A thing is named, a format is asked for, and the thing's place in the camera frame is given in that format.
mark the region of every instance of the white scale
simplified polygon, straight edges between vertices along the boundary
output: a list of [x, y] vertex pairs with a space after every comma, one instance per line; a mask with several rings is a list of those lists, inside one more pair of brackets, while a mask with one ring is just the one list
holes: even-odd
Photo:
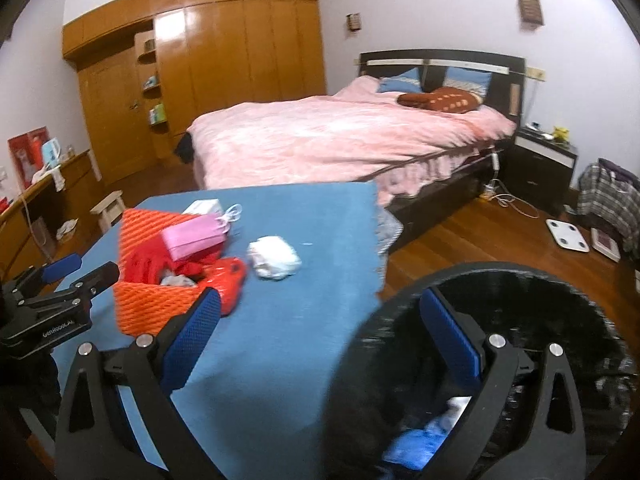
[[571, 249], [581, 253], [589, 252], [589, 244], [575, 225], [549, 219], [546, 221], [546, 226], [551, 231], [556, 244], [563, 249]]

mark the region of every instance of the blue gripper pad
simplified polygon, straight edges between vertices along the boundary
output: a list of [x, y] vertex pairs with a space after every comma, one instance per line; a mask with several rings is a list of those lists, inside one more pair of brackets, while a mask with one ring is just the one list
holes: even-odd
[[476, 349], [441, 299], [428, 288], [420, 297], [420, 316], [458, 386], [477, 392], [481, 360]]
[[160, 388], [167, 396], [186, 384], [220, 321], [220, 295], [214, 288], [206, 290], [209, 293], [198, 297], [196, 302], [199, 304], [164, 354]]
[[44, 283], [53, 283], [66, 278], [72, 272], [78, 270], [81, 265], [82, 258], [76, 253], [71, 253], [69, 256], [42, 267], [42, 281]]

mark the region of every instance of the red poster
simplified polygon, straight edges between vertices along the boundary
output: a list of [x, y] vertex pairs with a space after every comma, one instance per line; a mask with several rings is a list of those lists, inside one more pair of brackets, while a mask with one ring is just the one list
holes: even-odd
[[7, 141], [22, 190], [31, 185], [33, 174], [42, 169], [42, 145], [48, 140], [49, 131], [44, 126]]

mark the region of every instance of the metal screw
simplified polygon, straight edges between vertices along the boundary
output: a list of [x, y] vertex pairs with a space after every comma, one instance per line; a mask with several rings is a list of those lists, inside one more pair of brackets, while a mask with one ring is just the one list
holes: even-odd
[[507, 341], [500, 334], [491, 334], [489, 336], [489, 344], [496, 348], [502, 348], [507, 344]]
[[556, 357], [560, 357], [564, 353], [564, 350], [562, 350], [562, 347], [558, 343], [551, 343], [549, 345], [549, 351]]
[[94, 346], [87, 342], [87, 343], [82, 343], [79, 347], [78, 347], [78, 353], [80, 355], [87, 355], [89, 352], [91, 352], [91, 350], [94, 349]]
[[146, 348], [154, 341], [154, 337], [151, 334], [140, 334], [136, 338], [136, 345], [140, 348]]

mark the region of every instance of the bed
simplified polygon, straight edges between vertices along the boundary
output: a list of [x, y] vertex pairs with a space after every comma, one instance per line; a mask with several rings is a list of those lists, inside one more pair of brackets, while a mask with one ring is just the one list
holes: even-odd
[[[484, 104], [466, 114], [407, 108], [377, 78], [418, 68], [424, 91], [449, 66], [492, 72]], [[462, 50], [389, 50], [360, 56], [359, 77], [334, 96], [243, 103], [189, 128], [203, 189], [374, 180], [378, 203], [404, 225], [392, 250], [477, 196], [520, 125], [525, 61]]]

